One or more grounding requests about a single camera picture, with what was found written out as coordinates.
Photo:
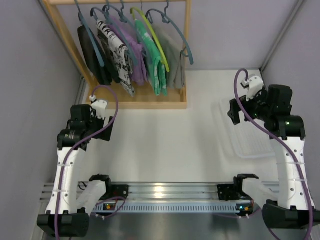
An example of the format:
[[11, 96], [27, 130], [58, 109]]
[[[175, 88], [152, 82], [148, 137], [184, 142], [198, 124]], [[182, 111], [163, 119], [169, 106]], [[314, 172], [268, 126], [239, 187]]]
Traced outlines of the green tie-dye trousers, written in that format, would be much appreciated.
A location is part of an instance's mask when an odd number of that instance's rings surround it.
[[167, 80], [166, 80], [166, 68], [162, 63], [161, 53], [158, 50], [154, 40], [147, 32], [146, 27], [142, 21], [136, 19], [134, 21], [135, 28], [141, 35], [143, 42], [145, 43], [151, 57], [151, 63], [147, 61], [147, 77], [148, 82], [152, 86], [152, 89], [156, 96], [163, 94], [168, 95]]

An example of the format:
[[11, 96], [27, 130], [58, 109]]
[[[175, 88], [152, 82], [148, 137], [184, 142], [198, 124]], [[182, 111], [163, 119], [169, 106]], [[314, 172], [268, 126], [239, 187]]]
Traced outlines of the grey trousers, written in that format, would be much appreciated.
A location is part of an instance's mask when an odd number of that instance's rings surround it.
[[186, 84], [185, 56], [179, 44], [158, 24], [152, 25], [153, 30], [161, 44], [168, 62], [169, 72], [166, 72], [167, 87], [182, 89]]

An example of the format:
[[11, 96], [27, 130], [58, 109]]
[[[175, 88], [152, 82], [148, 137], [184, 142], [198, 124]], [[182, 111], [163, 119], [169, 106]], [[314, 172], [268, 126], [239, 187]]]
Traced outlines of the lime green hanger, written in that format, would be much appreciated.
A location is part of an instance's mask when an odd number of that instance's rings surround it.
[[141, 18], [144, 20], [145, 24], [147, 25], [147, 27], [148, 27], [148, 29], [149, 29], [149, 31], [150, 31], [153, 39], [154, 39], [154, 42], [155, 42], [155, 44], [156, 44], [156, 46], [157, 46], [157, 48], [158, 48], [158, 50], [160, 52], [161, 60], [162, 60], [162, 63], [164, 64], [164, 66], [165, 66], [165, 70], [167, 72], [170, 72], [170, 67], [169, 67], [166, 55], [165, 55], [165, 53], [163, 51], [163, 48], [162, 48], [162, 46], [161, 46], [161, 44], [159, 42], [159, 39], [158, 39], [158, 37], [157, 37], [157, 35], [156, 35], [151, 23], [146, 18], [144, 12], [142, 10], [140, 10], [139, 8], [135, 7], [135, 6], [130, 8], [130, 14], [132, 15], [134, 20], [136, 19], [135, 12], [137, 12], [141, 16]]

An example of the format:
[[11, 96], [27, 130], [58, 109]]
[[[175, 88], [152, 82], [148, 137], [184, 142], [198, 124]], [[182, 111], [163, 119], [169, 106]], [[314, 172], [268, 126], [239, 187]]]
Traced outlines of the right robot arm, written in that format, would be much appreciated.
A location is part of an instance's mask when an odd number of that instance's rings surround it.
[[258, 176], [238, 176], [241, 191], [251, 197], [262, 209], [268, 229], [306, 229], [320, 223], [308, 188], [304, 147], [305, 124], [300, 116], [292, 115], [293, 91], [289, 86], [247, 86], [247, 94], [235, 95], [229, 102], [227, 115], [238, 125], [240, 112], [244, 119], [269, 136], [275, 152], [279, 193], [267, 189]]

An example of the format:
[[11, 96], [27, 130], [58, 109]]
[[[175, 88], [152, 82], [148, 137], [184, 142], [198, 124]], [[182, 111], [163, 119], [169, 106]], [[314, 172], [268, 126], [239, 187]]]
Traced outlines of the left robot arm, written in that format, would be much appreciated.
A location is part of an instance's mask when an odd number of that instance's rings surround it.
[[111, 179], [101, 174], [90, 177], [83, 193], [77, 193], [80, 169], [90, 141], [111, 139], [115, 119], [105, 117], [107, 107], [105, 100], [73, 105], [66, 129], [57, 136], [54, 186], [45, 212], [39, 214], [36, 221], [41, 230], [56, 239], [85, 237], [94, 207], [110, 195]]

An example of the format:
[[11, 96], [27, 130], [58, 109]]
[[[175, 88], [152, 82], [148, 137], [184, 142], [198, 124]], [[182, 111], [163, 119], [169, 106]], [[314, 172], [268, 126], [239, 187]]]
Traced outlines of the black and white patterned trousers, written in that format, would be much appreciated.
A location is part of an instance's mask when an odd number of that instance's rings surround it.
[[119, 83], [122, 88], [133, 97], [135, 95], [135, 88], [132, 85], [130, 77], [132, 74], [132, 64], [127, 57], [128, 47], [102, 20], [98, 20], [96, 26], [103, 49], [110, 56], [118, 72]]

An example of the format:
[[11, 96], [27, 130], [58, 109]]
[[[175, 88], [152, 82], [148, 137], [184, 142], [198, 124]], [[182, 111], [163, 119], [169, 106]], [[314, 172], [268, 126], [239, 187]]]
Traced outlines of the white plastic basket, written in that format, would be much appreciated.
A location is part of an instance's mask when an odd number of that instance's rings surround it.
[[242, 121], [233, 125], [227, 116], [229, 109], [229, 100], [226, 98], [211, 104], [216, 132], [226, 153], [241, 159], [273, 158], [275, 153], [269, 137], [250, 122]]

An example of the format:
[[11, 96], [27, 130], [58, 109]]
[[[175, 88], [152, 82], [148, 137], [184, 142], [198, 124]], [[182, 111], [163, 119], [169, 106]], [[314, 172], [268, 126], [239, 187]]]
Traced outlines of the wooden clothes rack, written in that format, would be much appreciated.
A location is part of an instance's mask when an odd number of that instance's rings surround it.
[[[81, 56], [79, 49], [74, 41], [72, 34], [70, 33], [59, 9], [58, 5], [74, 5], [74, 0], [41, 0], [47, 10], [50, 18], [53, 20], [54, 26], [57, 28], [58, 33], [62, 37], [62, 41], [67, 47], [76, 67], [83, 75], [86, 83], [89, 86], [89, 90], [93, 90], [98, 85], [98, 81], [95, 77], [91, 76], [87, 65], [83, 57]], [[169, 2], [185, 2], [185, 13], [184, 13], [184, 33], [183, 36], [188, 40], [189, 29], [190, 29], [190, 16], [191, 16], [191, 0], [169, 0]], [[80, 5], [97, 5], [106, 3], [105, 0], [78, 0]], [[130, 97], [125, 95], [124, 89], [119, 85], [111, 86], [115, 91], [119, 101], [120, 109], [129, 110], [184, 110], [187, 108], [187, 90], [186, 87], [175, 90], [169, 89], [168, 96], [156, 96], [152, 93], [152, 87], [145, 84], [144, 86], [137, 86], [136, 95]], [[107, 89], [98, 89], [96, 92], [98, 98], [108, 99], [109, 108], [115, 109], [115, 100], [112, 94]]]

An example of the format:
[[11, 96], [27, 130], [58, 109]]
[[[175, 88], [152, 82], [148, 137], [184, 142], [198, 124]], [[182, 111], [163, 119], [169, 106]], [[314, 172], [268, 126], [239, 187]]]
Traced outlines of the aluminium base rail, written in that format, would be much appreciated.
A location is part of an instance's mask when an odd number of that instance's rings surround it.
[[128, 186], [125, 190], [120, 190], [120, 184], [113, 185], [131, 201], [217, 200], [220, 193], [219, 182], [124, 182]]

